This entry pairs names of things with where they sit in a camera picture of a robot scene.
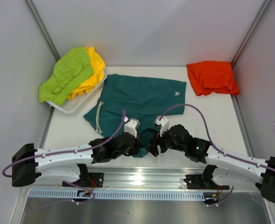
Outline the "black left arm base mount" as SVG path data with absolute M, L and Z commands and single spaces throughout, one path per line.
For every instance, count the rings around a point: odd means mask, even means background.
M 104 182 L 104 173 L 89 172 L 85 164 L 77 164 L 67 168 L 68 174 L 75 176 L 72 184 L 85 188 L 102 188 Z

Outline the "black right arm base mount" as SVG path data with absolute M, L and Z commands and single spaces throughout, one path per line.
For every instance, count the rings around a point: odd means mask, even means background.
M 229 190 L 229 186 L 227 185 L 217 185 L 212 180 L 212 173 L 215 171 L 217 166 L 215 165 L 207 165 L 204 169 L 203 173 L 200 175 L 186 175 L 183 181 L 187 185 L 187 189 L 208 189 L 208 190 Z

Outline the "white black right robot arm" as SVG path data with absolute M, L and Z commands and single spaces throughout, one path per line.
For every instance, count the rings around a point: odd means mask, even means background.
M 184 153 L 193 162 L 206 165 L 201 183 L 206 189 L 226 185 L 258 190 L 275 203 L 275 157 L 268 160 L 217 149 L 211 141 L 192 137 L 182 125 L 155 134 L 146 148 L 153 156 L 172 149 Z

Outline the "orange shorts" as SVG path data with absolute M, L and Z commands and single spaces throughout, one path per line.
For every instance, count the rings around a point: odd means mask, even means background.
M 240 93 L 230 62 L 203 61 L 188 64 L 187 74 L 197 96 L 208 96 L 213 92 L 230 95 Z

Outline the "teal shorts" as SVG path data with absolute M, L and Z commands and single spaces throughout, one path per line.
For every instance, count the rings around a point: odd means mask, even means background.
M 134 155 L 142 158 L 148 154 L 146 147 L 159 129 L 155 120 L 174 105 L 185 103 L 186 82 L 152 78 L 108 75 L 96 105 L 84 119 L 103 137 L 111 136 L 120 124 L 122 110 L 128 119 L 137 119 L 141 148 Z

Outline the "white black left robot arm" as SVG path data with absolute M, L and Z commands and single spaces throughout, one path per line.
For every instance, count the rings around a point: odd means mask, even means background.
M 12 157 L 12 186 L 25 187 L 36 181 L 50 180 L 83 187 L 89 182 L 89 165 L 106 163 L 122 155 L 136 155 L 140 148 L 139 136 L 126 132 L 61 151 L 36 149 L 34 144 L 28 143 Z

